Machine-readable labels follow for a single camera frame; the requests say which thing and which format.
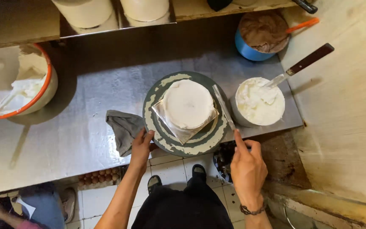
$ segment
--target person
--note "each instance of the person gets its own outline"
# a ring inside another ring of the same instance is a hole
[[[146,170],[150,141],[154,131],[142,129],[132,143],[130,165],[103,216],[95,229],[125,229]],[[231,163],[231,176],[245,214],[246,228],[271,229],[263,211],[261,195],[268,174],[256,141],[243,141],[234,131],[237,147]],[[206,184],[206,173],[201,165],[192,169],[192,178],[183,191],[162,186],[159,176],[148,182],[149,196],[141,206],[132,228],[233,228],[228,213],[213,190]]]
[[[0,220],[14,229],[64,229],[74,216],[76,193],[67,188],[61,195],[62,198],[51,182],[22,188],[18,196],[34,211],[22,205],[23,217],[20,217],[6,209],[0,198]]]

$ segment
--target black pants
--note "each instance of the black pants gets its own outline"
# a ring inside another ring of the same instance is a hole
[[[183,191],[156,186],[132,228],[233,228],[216,193],[194,176]]]

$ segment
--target blue pot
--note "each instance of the blue pot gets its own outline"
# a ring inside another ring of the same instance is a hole
[[[235,34],[235,46],[237,47],[238,52],[240,52],[240,54],[243,57],[247,58],[248,60],[254,60],[254,61],[267,60],[276,54],[276,53],[261,53],[249,47],[248,44],[246,44],[245,41],[242,39],[239,29],[237,29],[237,32]]]

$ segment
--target orange handle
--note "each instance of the orange handle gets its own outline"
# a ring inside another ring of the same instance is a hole
[[[318,18],[313,18],[311,20],[308,20],[306,22],[303,22],[301,24],[298,24],[298,25],[296,25],[296,26],[294,26],[292,28],[286,29],[286,33],[287,34],[292,33],[295,30],[298,30],[298,29],[301,29],[301,28],[307,27],[307,26],[312,26],[312,25],[317,24],[319,22],[320,22],[320,20]]]

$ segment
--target shoe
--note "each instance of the shoe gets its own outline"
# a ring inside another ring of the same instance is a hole
[[[69,187],[63,191],[62,203],[65,212],[64,223],[69,223],[74,218],[74,210],[76,208],[76,192]]]
[[[199,164],[193,165],[193,168],[191,169],[191,175],[193,177],[198,176],[204,182],[206,182],[207,174],[206,174],[206,170],[204,169],[204,167],[202,165],[199,165]]]
[[[154,190],[156,186],[162,186],[162,181],[158,175],[153,175],[148,181],[148,192],[149,194]]]

